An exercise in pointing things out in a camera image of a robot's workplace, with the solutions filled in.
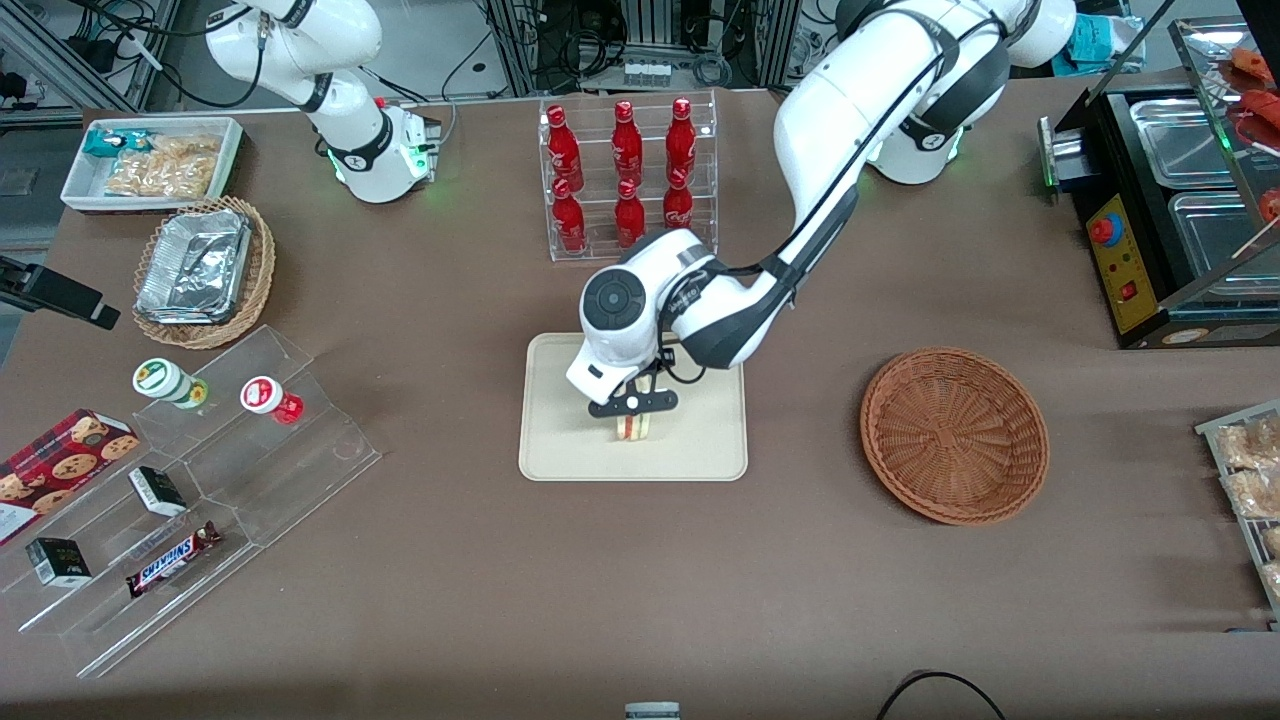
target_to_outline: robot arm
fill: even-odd
[[[652,234],[593,275],[579,304],[586,338],[567,373],[593,414],[673,406],[631,383],[666,364],[668,327],[704,368],[746,360],[849,222],[872,152],[931,111],[955,122],[931,128],[945,136],[974,122],[998,99],[1015,47],[1020,64],[1043,63],[1074,24],[1070,0],[846,0],[842,10],[856,31],[791,92],[773,127],[791,234],[749,270],[726,268],[686,229]],[[759,274],[750,286],[739,279],[748,272]]]
[[[365,0],[251,0],[214,13],[216,24],[242,6],[238,22],[205,36],[228,74],[294,104],[329,145],[329,156],[351,192],[367,202],[396,200],[434,163],[422,118],[379,108],[351,68],[372,60],[383,28]]]

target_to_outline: round wicker basket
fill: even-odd
[[[1044,484],[1048,430],[1004,368],[954,347],[899,355],[861,405],[867,459],[913,510],[951,525],[1016,515]]]
[[[147,337],[156,342],[177,345],[187,350],[209,350],[227,345],[244,334],[253,328],[253,323],[262,314],[266,296],[271,292],[271,272],[275,270],[275,241],[271,238],[271,228],[266,227],[262,215],[259,215],[252,205],[236,197],[209,200],[191,208],[183,208],[175,214],[212,213],[215,210],[234,210],[253,223],[244,279],[241,283],[239,307],[232,319],[221,325],[161,325],[143,319],[134,310],[133,320]],[[133,273],[133,292],[142,290],[142,279],[151,265],[151,254],[155,251],[159,237],[160,228],[157,227],[142,251],[142,261],[138,263],[137,272]]]

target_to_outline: small jar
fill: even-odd
[[[152,357],[133,372],[133,389],[150,397],[173,402],[180,410],[198,407],[209,397],[209,386],[193,378],[164,357]]]
[[[282,425],[292,425],[302,416],[302,398],[292,392],[284,392],[280,383],[266,375],[259,375],[244,383],[244,388],[241,389],[241,405],[250,413],[271,415]]]

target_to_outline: yellow control panel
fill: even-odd
[[[1093,261],[1102,274],[1111,315],[1120,332],[1126,333],[1155,315],[1160,305],[1119,195],[1089,218],[1084,232],[1093,247]]]

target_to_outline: brown tablecloth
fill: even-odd
[[[1020,81],[927,187],[868,173],[844,237],[746,364],[750,469],[730,484],[540,484],[517,469],[525,348],[576,329],[591,269],[547,258],[536,104],[466,106],[439,182],[355,201],[300,114],[239,119],[232,190],[279,246],[264,320],[316,356],[387,456],[102,680],[4,630],[0,716],[869,717],[920,667],[1011,717],[1275,717],[1280,638],[1192,425],[1280,395],[1280,351],[1120,352],[1034,120],[1078,83]],[[792,213],[776,100],[719,97],[723,256]],[[49,264],[132,300],[154,217],[68,211]],[[856,442],[893,355],[955,345],[1036,396],[1052,460],[1007,523],[904,509]],[[38,313],[0,375],[18,447],[68,410],[128,416],[163,348]],[[941,680],[896,717],[986,717]]]

